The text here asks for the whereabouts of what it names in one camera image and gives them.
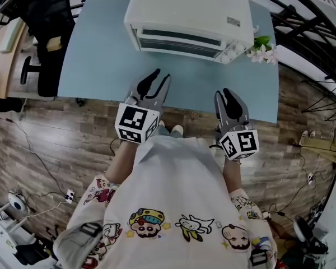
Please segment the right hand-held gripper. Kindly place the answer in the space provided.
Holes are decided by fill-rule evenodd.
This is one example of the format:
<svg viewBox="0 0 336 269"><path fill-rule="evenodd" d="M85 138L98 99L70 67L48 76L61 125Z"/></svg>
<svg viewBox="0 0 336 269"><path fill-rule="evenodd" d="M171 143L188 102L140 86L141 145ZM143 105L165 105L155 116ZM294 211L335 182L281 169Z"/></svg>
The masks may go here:
<svg viewBox="0 0 336 269"><path fill-rule="evenodd" d="M216 91L214 104L218 125L216 144L228 160L241 160L259 152L258 133L250 122L243 100L233 91L224 88Z"/></svg>

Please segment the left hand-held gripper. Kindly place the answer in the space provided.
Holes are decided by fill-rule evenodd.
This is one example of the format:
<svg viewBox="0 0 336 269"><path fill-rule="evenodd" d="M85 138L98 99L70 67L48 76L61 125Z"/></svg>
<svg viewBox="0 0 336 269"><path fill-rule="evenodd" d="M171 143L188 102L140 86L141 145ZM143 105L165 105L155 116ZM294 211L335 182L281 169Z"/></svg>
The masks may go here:
<svg viewBox="0 0 336 269"><path fill-rule="evenodd" d="M157 68L139 83L132 84L124 102L119 104L115 120L115 130L119 139L141 144L157 128L170 86L170 74L163 78L153 95L147 94L160 71Z"/></svg>

